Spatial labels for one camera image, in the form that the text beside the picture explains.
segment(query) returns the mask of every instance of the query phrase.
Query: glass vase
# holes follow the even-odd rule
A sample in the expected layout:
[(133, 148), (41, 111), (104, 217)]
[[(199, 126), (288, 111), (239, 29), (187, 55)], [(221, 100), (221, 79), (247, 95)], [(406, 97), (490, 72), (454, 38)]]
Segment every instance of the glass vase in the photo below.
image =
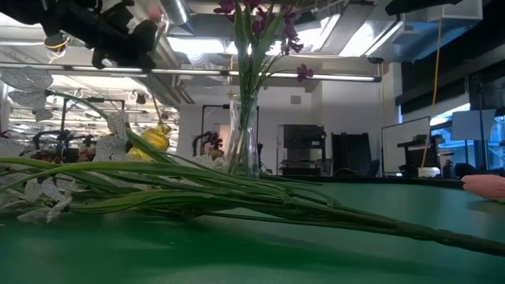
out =
[(229, 174), (258, 178), (260, 162), (256, 141), (257, 97), (230, 97), (230, 135), (224, 159)]

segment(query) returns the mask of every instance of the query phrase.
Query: green table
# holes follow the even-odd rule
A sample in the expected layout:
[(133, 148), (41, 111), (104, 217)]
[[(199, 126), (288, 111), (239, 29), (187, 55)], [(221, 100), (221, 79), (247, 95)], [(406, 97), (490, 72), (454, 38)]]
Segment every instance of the green table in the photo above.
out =
[[(505, 241), (505, 206), (454, 189), (328, 183), (359, 209)], [(505, 283), (505, 258), (348, 230), (132, 212), (0, 216), (1, 283)]]

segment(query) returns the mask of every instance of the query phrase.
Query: green tabletop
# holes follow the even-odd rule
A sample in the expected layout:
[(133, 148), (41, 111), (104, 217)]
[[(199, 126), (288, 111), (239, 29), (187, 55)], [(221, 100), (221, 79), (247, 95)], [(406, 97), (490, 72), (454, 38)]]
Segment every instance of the green tabletop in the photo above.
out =
[[(328, 183), (344, 204), (505, 242), (505, 206), (419, 185)], [(348, 230), (123, 212), (0, 215), (0, 283), (505, 283), (505, 258)]]

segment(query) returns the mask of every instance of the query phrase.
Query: desk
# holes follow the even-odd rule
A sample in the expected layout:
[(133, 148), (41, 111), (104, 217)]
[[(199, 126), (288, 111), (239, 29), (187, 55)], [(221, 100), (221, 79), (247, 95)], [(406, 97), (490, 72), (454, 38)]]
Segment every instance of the desk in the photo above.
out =
[[(505, 206), (456, 189), (325, 183), (344, 204), (505, 241)], [(0, 215), (2, 283), (505, 283), (505, 258), (347, 230), (132, 212)]]

